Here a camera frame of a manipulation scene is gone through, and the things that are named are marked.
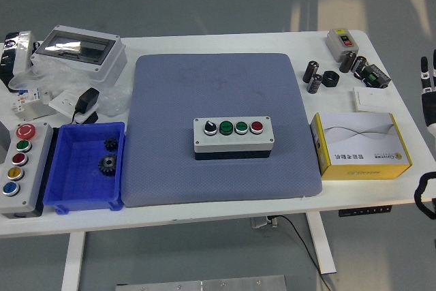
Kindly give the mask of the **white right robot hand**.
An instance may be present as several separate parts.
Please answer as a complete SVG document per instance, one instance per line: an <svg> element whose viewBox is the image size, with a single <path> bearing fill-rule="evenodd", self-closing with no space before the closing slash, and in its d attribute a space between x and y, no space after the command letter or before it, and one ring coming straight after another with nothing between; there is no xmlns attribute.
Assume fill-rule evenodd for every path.
<svg viewBox="0 0 436 291"><path fill-rule="evenodd" d="M424 121L427 130L435 136L435 51L433 51L433 70L429 70L427 57L421 57L420 69Z"/></svg>

